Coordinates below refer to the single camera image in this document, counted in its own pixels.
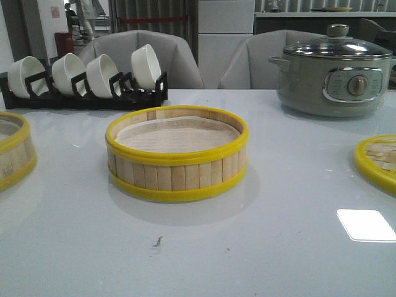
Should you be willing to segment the white bowl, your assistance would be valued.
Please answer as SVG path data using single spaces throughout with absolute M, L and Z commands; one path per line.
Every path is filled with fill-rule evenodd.
M 30 98 L 25 79 L 43 71 L 45 71 L 44 66 L 33 56 L 26 56 L 14 62 L 7 72 L 10 90 L 16 97 Z
M 66 96 L 73 97 L 71 79 L 86 71 L 85 65 L 74 53 L 67 53 L 52 65 L 55 87 Z
M 90 61 L 86 67 L 86 75 L 93 94 L 98 98 L 112 98 L 109 80 L 118 73 L 118 68 L 107 54 L 101 54 Z
M 155 89 L 156 81 L 161 75 L 161 67 L 150 44 L 144 45 L 131 54 L 131 67 L 139 88 Z

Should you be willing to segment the black bowl rack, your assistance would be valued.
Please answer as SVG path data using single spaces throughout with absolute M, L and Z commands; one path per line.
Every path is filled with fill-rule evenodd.
M 117 73 L 109 79 L 111 98 L 96 97 L 87 81 L 86 73 L 71 79 L 73 96 L 68 97 L 54 87 L 54 80 L 47 71 L 25 79 L 28 97 L 19 98 L 9 86 L 7 73 L 1 74 L 1 91 L 7 109 L 51 110 L 125 110 L 134 111 L 159 107 L 168 99 L 167 73 L 163 72 L 155 82 L 154 90 L 139 89 L 132 73 Z

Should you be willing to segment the grey-green electric cooking pot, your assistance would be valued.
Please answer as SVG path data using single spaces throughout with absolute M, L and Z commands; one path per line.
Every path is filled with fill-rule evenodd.
M 377 111 L 384 103 L 395 58 L 325 58 L 283 54 L 269 62 L 279 68 L 280 101 L 304 113 L 349 118 Z

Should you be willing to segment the white bowl right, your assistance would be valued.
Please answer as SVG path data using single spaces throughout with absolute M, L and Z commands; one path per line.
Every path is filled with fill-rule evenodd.
M 131 67 L 139 88 L 155 89 L 156 81 L 161 75 L 161 67 L 150 44 L 144 45 L 131 54 Z

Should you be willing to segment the white steamer cloth liner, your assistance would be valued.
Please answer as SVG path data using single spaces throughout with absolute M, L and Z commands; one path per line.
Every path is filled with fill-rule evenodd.
M 233 126 L 199 116 L 155 119 L 121 129 L 115 141 L 144 152 L 190 153 L 229 144 L 240 136 Z

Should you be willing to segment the bamboo steamer tray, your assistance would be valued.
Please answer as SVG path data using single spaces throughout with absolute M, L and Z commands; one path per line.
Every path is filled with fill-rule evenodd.
M 26 177 L 37 164 L 30 124 L 23 116 L 1 112 L 1 190 Z
M 190 153 L 153 153 L 125 147 L 116 134 L 132 124 L 155 119 L 199 116 L 236 128 L 240 136 L 221 147 Z M 108 168 L 122 190 L 148 200 L 188 202 L 219 195 L 237 185 L 246 173 L 246 122 L 228 111 L 204 106 L 162 106 L 135 111 L 107 128 Z

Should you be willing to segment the white cabinet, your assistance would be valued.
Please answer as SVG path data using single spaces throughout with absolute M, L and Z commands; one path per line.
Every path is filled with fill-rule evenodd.
M 198 2 L 198 67 L 205 88 L 217 88 L 240 41 L 252 36 L 254 1 Z

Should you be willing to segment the red bin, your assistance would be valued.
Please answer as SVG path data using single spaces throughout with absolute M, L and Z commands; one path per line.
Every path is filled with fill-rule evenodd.
M 71 32 L 56 32 L 54 38 L 59 58 L 65 56 L 67 53 L 74 53 Z

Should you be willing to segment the woven bamboo steamer lid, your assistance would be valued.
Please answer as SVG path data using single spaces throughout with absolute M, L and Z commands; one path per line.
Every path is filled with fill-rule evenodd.
M 395 134 L 359 142 L 354 151 L 354 163 L 371 184 L 395 197 Z

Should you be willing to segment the glass pot lid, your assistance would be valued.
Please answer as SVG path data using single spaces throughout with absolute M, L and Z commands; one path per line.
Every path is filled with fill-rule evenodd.
M 329 59 L 387 59 L 393 56 L 391 50 L 369 41 L 348 36 L 349 26 L 331 24 L 326 36 L 299 41 L 284 47 L 285 54 L 310 58 Z

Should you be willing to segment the person in background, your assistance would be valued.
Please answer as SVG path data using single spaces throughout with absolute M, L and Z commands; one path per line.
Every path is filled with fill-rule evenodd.
M 95 39 L 95 20 L 105 11 L 98 0 L 70 0 L 70 4 L 75 4 L 77 16 L 87 34 L 87 41 Z

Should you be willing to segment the white bowl far left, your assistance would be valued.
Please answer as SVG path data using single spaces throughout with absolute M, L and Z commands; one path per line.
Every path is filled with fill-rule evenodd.
M 14 62 L 7 72 L 10 90 L 16 97 L 30 98 L 25 79 L 43 71 L 45 71 L 44 66 L 33 56 L 26 56 Z

